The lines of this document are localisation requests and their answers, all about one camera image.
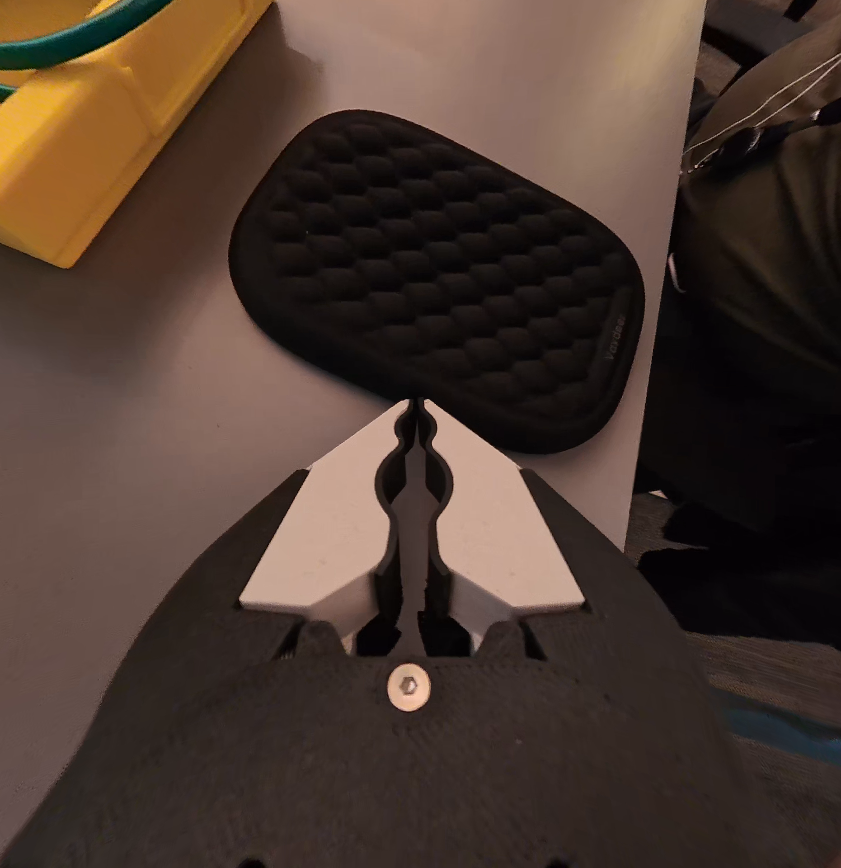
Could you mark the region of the yellow plastic bin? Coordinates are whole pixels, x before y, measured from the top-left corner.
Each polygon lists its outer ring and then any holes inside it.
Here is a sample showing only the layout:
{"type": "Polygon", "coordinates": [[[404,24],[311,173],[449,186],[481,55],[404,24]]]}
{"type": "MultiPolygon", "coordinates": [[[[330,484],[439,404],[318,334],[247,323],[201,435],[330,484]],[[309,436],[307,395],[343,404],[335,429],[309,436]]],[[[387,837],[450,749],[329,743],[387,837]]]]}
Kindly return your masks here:
{"type": "Polygon", "coordinates": [[[0,2],[0,244],[71,267],[270,6],[0,2]]]}

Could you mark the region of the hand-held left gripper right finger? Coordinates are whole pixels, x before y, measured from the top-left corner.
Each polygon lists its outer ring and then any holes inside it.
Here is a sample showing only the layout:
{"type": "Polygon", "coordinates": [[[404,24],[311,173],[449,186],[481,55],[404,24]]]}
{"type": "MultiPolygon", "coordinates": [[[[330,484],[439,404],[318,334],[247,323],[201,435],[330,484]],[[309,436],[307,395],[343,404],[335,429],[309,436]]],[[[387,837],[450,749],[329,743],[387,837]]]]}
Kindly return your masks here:
{"type": "Polygon", "coordinates": [[[418,441],[437,504],[418,613],[426,655],[471,656],[496,623],[582,607],[521,467],[430,399],[418,401],[418,441]]]}

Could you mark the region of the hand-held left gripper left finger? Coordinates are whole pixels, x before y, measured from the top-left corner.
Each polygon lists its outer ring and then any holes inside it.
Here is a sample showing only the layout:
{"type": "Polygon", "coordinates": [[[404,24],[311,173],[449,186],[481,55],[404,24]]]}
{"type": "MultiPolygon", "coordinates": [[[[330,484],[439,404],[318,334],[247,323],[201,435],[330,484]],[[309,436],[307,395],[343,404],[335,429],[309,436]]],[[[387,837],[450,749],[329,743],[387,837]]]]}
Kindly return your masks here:
{"type": "Polygon", "coordinates": [[[358,653],[393,647],[404,602],[393,504],[415,430],[414,401],[403,400],[306,469],[239,596],[244,609],[329,623],[358,653]]]}

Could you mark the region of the dark cloth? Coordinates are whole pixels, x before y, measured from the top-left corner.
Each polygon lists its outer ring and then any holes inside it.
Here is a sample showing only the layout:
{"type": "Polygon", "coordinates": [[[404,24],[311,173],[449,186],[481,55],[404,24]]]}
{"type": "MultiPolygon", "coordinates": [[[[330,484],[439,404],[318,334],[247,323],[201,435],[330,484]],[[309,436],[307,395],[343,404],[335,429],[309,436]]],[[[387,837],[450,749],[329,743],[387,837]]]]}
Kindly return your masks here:
{"type": "Polygon", "coordinates": [[[649,550],[637,568],[684,630],[841,652],[841,512],[759,533],[683,505],[662,535],[681,548],[649,550]]]}

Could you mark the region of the black honeycomb wrist pad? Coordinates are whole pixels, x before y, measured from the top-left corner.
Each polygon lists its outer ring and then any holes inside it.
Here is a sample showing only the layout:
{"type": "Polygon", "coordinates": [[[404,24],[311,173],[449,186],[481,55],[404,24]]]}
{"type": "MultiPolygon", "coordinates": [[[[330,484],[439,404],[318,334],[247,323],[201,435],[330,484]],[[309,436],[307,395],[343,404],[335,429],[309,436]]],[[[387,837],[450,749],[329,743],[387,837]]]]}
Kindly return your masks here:
{"type": "Polygon", "coordinates": [[[384,399],[500,450],[578,447],[618,407],[643,277],[594,216],[427,127],[346,110],[284,147],[232,230],[249,317],[384,399]]]}

